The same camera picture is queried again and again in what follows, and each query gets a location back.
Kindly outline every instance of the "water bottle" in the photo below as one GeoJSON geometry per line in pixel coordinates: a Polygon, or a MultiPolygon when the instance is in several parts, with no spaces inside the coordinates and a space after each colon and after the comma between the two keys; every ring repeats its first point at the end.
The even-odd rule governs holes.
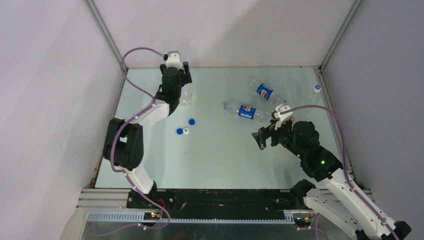
{"type": "Polygon", "coordinates": [[[321,99],[321,85],[317,84],[313,87],[312,91],[306,97],[307,105],[317,105],[321,99]]]}
{"type": "Polygon", "coordinates": [[[262,98],[268,100],[272,103],[273,107],[276,107],[282,103],[285,103],[284,100],[278,93],[276,93],[272,88],[263,84],[255,78],[249,78],[247,80],[247,87],[262,96],[262,98]]]}
{"type": "Polygon", "coordinates": [[[271,115],[268,112],[237,102],[224,104],[224,109],[232,115],[238,115],[240,117],[252,119],[260,123],[268,124],[269,120],[271,119],[271,115]]]}
{"type": "MultiPolygon", "coordinates": [[[[303,105],[318,105],[318,102],[321,99],[321,85],[315,85],[309,92],[306,94],[304,98],[304,104],[303,105]]],[[[307,109],[300,109],[293,113],[294,118],[296,121],[309,121],[311,118],[311,111],[313,111],[312,108],[307,109]]]]}
{"type": "Polygon", "coordinates": [[[179,106],[188,106],[192,103],[193,88],[191,83],[187,83],[181,88],[181,97],[179,98],[179,106]]]}

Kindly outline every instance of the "pepsi label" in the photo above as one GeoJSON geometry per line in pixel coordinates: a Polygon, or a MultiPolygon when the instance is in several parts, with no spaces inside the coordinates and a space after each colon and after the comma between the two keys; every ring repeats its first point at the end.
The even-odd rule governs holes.
{"type": "Polygon", "coordinates": [[[241,105],[240,109],[238,110],[238,115],[244,118],[253,119],[255,116],[256,108],[241,105]]]}
{"type": "Polygon", "coordinates": [[[264,99],[268,100],[270,99],[271,94],[274,92],[269,86],[265,84],[259,85],[259,87],[256,89],[256,92],[261,95],[264,99]]]}

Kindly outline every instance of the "metal frame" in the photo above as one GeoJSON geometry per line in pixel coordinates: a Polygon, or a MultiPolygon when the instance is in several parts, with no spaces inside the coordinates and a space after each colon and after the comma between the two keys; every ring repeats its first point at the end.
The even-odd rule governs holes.
{"type": "MultiPolygon", "coordinates": [[[[150,212],[151,209],[127,209],[128,194],[130,188],[83,188],[79,195],[77,208],[84,208],[86,211],[141,211],[150,212]]],[[[281,192],[289,192],[290,190],[282,189],[281,192]]],[[[322,189],[327,199],[342,205],[329,190],[322,189]]],[[[374,201],[370,190],[363,191],[367,197],[374,201]]],[[[309,214],[307,209],[287,209],[285,214],[309,214]]]]}
{"type": "MultiPolygon", "coordinates": [[[[109,32],[99,10],[97,9],[97,6],[95,4],[94,0],[84,0],[85,4],[87,5],[87,8],[89,9],[94,21],[96,22],[101,34],[103,35],[108,47],[112,51],[112,54],[114,55],[116,61],[118,63],[121,62],[122,55],[112,38],[111,33],[109,32]]],[[[349,13],[347,14],[346,18],[343,21],[343,24],[341,25],[337,35],[335,36],[333,42],[331,43],[330,48],[328,49],[324,59],[322,60],[320,66],[313,66],[315,70],[315,76],[317,78],[317,81],[319,84],[322,85],[324,88],[323,92],[323,100],[325,105],[330,108],[332,111],[335,111],[334,104],[331,101],[331,95],[329,93],[329,88],[326,84],[325,77],[323,74],[323,71],[325,70],[329,60],[331,59],[335,49],[337,48],[338,44],[340,43],[343,35],[345,34],[348,26],[352,22],[353,17],[357,13],[359,7],[361,6],[362,0],[355,0],[352,4],[352,7],[349,10],[349,13]]],[[[287,66],[290,68],[293,67],[310,67],[310,66],[287,66]]],[[[125,80],[122,80],[121,88],[124,86],[125,80]]],[[[116,101],[116,106],[113,112],[116,111],[116,107],[118,106],[119,97],[116,101]]],[[[342,153],[342,142],[341,142],[341,134],[339,133],[339,128],[337,126],[337,122],[335,119],[333,119],[331,116],[329,116],[330,122],[331,122],[331,128],[333,130],[334,136],[337,138],[338,141],[338,150],[340,153],[342,153]]],[[[97,171],[94,173],[94,178],[92,180],[92,186],[94,185],[94,181],[97,178],[97,171]]],[[[352,178],[355,179],[352,164],[350,162],[350,158],[348,158],[349,162],[349,173],[352,175],[352,178]]],[[[83,209],[85,211],[85,221],[102,221],[102,222],[138,222],[140,220],[140,215],[144,214],[144,212],[150,212],[151,209],[127,209],[127,200],[128,200],[128,193],[130,189],[93,189],[93,188],[85,188],[82,189],[78,203],[77,208],[83,209]]],[[[335,198],[335,196],[329,191],[329,190],[321,190],[329,199],[333,199],[336,203],[340,203],[340,201],[335,198]]],[[[373,199],[372,193],[370,190],[364,190],[365,194],[371,199],[373,199]]],[[[292,223],[291,220],[293,218],[293,214],[300,214],[300,215],[308,215],[309,211],[304,209],[288,209],[284,210],[284,214],[287,216],[288,221],[281,221],[283,224],[292,223]]],[[[172,219],[172,222],[175,223],[247,223],[243,221],[219,221],[219,220],[213,220],[213,221],[201,221],[199,219],[172,219]]],[[[248,223],[259,223],[264,224],[267,223],[266,221],[258,220],[258,221],[249,221],[248,223]]],[[[269,223],[280,223],[280,221],[270,221],[269,223]]]]}
{"type": "MultiPolygon", "coordinates": [[[[319,65],[228,65],[228,66],[190,66],[190,69],[256,69],[256,68],[319,68],[319,65]]],[[[135,66],[131,69],[158,69],[157,66],[135,66]]]]}
{"type": "MultiPolygon", "coordinates": [[[[322,86],[323,91],[322,92],[322,100],[324,101],[324,105],[329,108],[331,111],[336,113],[336,109],[335,106],[333,104],[333,102],[331,101],[331,95],[330,95],[330,91],[328,88],[328,85],[326,83],[326,80],[324,78],[323,73],[321,72],[321,70],[319,68],[314,68],[315,70],[315,76],[316,76],[316,80],[318,81],[318,83],[322,86]]],[[[333,116],[331,116],[329,113],[328,115],[328,119],[331,123],[331,130],[332,133],[334,135],[334,138],[337,139],[338,145],[337,145],[337,150],[338,153],[341,157],[343,157],[343,150],[342,150],[342,134],[340,132],[340,128],[339,125],[336,121],[336,119],[334,119],[333,116]]],[[[349,156],[349,151],[347,150],[347,162],[349,163],[349,165],[347,166],[347,171],[350,174],[350,176],[352,177],[352,179],[356,182],[356,176],[353,170],[353,166],[352,166],[352,162],[351,162],[351,158],[349,156]]]]}
{"type": "Polygon", "coordinates": [[[355,14],[357,13],[362,2],[363,2],[363,0],[355,0],[355,2],[352,4],[352,7],[350,8],[349,13],[344,18],[344,21],[341,24],[341,27],[338,30],[334,40],[332,41],[330,48],[328,49],[327,53],[325,54],[324,59],[322,60],[321,64],[319,65],[319,69],[321,71],[323,71],[326,68],[327,64],[329,63],[334,51],[336,50],[336,48],[339,45],[343,35],[345,34],[346,30],[348,29],[349,25],[351,24],[352,19],[354,18],[355,14]]]}
{"type": "MultiPolygon", "coordinates": [[[[112,115],[110,116],[110,119],[113,119],[114,116],[115,116],[115,114],[116,114],[116,112],[117,112],[119,100],[121,99],[122,90],[124,88],[124,85],[125,85],[125,78],[122,77],[121,83],[120,83],[120,86],[119,86],[119,93],[116,96],[115,106],[113,106],[113,111],[112,111],[112,115]]],[[[92,176],[91,181],[90,181],[90,183],[88,185],[90,188],[94,188],[95,185],[96,185],[97,177],[99,175],[100,166],[102,164],[102,159],[103,159],[103,154],[102,153],[103,153],[103,149],[101,150],[101,152],[100,152],[100,154],[98,156],[98,160],[97,160],[97,163],[96,163],[95,168],[94,168],[93,176],[92,176]]]]}
{"type": "Polygon", "coordinates": [[[102,15],[100,14],[99,10],[97,9],[96,3],[94,0],[84,0],[85,5],[87,6],[88,10],[91,13],[91,16],[93,17],[95,23],[98,26],[98,29],[101,32],[101,35],[103,35],[104,40],[106,41],[107,45],[109,46],[110,50],[112,51],[113,56],[115,57],[118,64],[121,64],[122,55],[118,49],[117,44],[115,43],[111,32],[109,32],[108,27],[106,26],[105,21],[102,18],[102,15]]]}

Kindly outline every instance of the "pepsi bottle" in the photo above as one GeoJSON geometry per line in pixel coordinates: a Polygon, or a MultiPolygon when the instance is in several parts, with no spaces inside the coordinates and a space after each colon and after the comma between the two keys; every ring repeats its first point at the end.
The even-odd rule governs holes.
{"type": "Polygon", "coordinates": [[[268,112],[237,102],[224,104],[224,109],[232,115],[238,115],[242,118],[251,119],[262,124],[269,124],[269,120],[271,120],[271,115],[268,112]]]}
{"type": "Polygon", "coordinates": [[[259,80],[255,78],[251,77],[247,80],[247,87],[250,90],[259,94],[262,98],[268,100],[272,104],[273,108],[286,102],[286,100],[284,100],[272,88],[263,84],[262,82],[260,82],[259,80]]]}

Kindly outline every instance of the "robotic arm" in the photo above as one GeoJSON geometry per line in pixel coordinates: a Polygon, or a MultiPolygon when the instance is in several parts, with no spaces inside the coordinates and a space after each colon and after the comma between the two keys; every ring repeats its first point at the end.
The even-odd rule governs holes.
{"type": "Polygon", "coordinates": [[[326,199],[319,189],[305,179],[291,189],[292,193],[303,197],[308,208],[320,212],[352,239],[396,240],[386,225],[394,230],[399,240],[405,239],[411,232],[410,226],[404,221],[395,221],[388,217],[350,176],[346,179],[342,163],[320,145],[320,135],[314,124],[299,121],[292,126],[293,123],[289,119],[292,113],[284,113],[288,110],[290,107],[287,105],[276,107],[272,113],[271,124],[252,133],[253,138],[261,150],[266,148],[266,140],[271,137],[271,147],[281,144],[297,156],[303,171],[330,190],[348,211],[326,199]],[[350,188],[347,181],[350,181],[353,188],[350,188]],[[381,221],[372,209],[383,216],[384,221],[381,221]]]}
{"type": "MultiPolygon", "coordinates": [[[[182,87],[192,83],[189,63],[180,61],[178,51],[168,52],[164,60],[166,63],[160,65],[162,84],[154,96],[155,103],[142,109],[143,114],[140,117],[135,116],[135,119],[124,127],[113,156],[116,168],[124,170],[144,194],[156,188],[156,184],[149,177],[144,166],[140,164],[144,154],[143,128],[151,128],[159,120],[171,115],[180,104],[182,87]]],[[[114,118],[109,122],[102,153],[105,159],[111,159],[112,143],[118,129],[125,121],[114,118]]]]}

